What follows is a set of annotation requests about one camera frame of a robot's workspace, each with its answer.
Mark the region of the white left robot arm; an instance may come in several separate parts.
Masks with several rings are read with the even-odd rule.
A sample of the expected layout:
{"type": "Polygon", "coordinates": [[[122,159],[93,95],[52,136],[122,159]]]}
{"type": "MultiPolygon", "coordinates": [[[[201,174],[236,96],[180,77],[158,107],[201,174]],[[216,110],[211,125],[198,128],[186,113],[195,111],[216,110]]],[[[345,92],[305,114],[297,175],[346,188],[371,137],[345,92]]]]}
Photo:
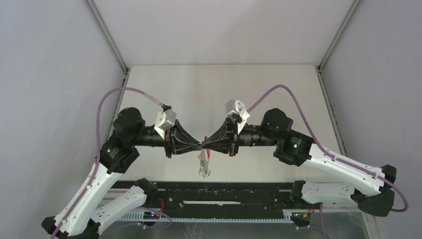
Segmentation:
{"type": "Polygon", "coordinates": [[[181,127],[169,107],[159,113],[152,126],[145,124],[137,108],[123,109],[113,122],[111,136],[98,145],[96,160],[76,195],[59,214],[43,220],[45,231],[57,239],[97,239],[130,210],[154,206],[158,189],[145,178],[121,197],[100,206],[108,190],[140,156],[138,146],[162,147],[171,157],[200,150],[201,143],[181,127]]]}

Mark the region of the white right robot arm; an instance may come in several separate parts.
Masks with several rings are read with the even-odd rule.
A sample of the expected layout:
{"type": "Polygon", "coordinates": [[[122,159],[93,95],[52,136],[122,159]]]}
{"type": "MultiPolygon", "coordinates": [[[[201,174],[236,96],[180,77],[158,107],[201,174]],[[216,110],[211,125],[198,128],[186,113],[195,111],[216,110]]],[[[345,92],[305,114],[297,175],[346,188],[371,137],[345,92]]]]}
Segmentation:
{"type": "Polygon", "coordinates": [[[238,122],[229,114],[221,128],[202,142],[202,148],[235,156],[241,146],[273,146],[273,155],[279,161],[312,168],[338,179],[337,183],[296,181],[289,195],[295,208],[327,202],[353,204],[377,217],[386,217],[393,211],[395,167],[372,167],[356,162],[293,130],[292,125],[293,120],[278,108],[268,110],[260,125],[238,122]]]}

